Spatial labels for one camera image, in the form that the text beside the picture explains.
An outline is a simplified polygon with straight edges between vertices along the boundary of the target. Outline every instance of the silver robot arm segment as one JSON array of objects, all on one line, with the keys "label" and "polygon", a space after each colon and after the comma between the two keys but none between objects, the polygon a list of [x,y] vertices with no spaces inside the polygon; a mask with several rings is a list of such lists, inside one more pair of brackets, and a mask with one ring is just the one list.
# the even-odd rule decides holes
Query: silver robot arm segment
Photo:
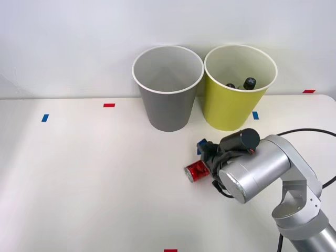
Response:
[{"label": "silver robot arm segment", "polygon": [[280,233],[299,252],[336,252],[336,232],[320,209],[322,184],[286,139],[266,137],[254,155],[231,159],[218,175],[241,203],[281,178],[282,200],[272,213]]}]

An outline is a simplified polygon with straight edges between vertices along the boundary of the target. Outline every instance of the red can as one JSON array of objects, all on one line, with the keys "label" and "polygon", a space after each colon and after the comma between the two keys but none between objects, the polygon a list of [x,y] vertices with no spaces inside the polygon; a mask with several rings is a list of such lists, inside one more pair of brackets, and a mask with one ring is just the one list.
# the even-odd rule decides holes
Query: red can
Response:
[{"label": "red can", "polygon": [[194,183],[210,174],[209,170],[201,160],[185,167],[184,172],[191,183]]}]

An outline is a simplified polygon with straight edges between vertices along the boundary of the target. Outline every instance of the blue object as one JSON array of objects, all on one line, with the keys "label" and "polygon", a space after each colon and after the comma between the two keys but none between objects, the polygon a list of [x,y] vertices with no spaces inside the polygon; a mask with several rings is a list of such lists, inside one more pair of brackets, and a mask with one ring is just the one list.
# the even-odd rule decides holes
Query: blue object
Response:
[{"label": "blue object", "polygon": [[[201,142],[198,142],[199,145],[202,145],[204,143],[206,143],[207,141],[205,139],[203,139]],[[199,149],[197,148],[197,155],[200,155],[201,152],[199,151]]]},{"label": "blue object", "polygon": [[259,120],[259,116],[258,116],[258,112],[257,111],[253,111],[252,114],[253,114],[254,120]]},{"label": "blue object", "polygon": [[45,114],[42,118],[42,122],[46,122],[48,120],[49,114]]}]

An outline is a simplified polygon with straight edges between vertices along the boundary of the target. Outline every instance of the bottle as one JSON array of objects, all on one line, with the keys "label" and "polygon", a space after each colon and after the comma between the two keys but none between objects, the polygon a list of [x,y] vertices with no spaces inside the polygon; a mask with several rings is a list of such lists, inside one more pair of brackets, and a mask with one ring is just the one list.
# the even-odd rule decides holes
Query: bottle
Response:
[{"label": "bottle", "polygon": [[238,89],[240,90],[253,90],[257,84],[257,81],[255,78],[248,77],[244,84],[239,86]]},{"label": "bottle", "polygon": [[233,85],[232,83],[228,83],[225,86],[229,87],[229,88],[236,88],[235,85]]}]

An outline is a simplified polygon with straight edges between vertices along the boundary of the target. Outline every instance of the yellow bin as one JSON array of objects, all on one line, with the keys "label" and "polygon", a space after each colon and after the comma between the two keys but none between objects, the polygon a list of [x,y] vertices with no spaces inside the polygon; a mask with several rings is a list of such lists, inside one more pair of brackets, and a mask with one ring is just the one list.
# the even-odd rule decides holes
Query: yellow bin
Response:
[{"label": "yellow bin", "polygon": [[[212,127],[225,131],[244,124],[278,75],[271,57],[246,45],[219,46],[207,54],[204,65],[207,74],[204,117]],[[248,77],[257,81],[253,90],[243,88]],[[227,87],[228,83],[236,88]]]}]

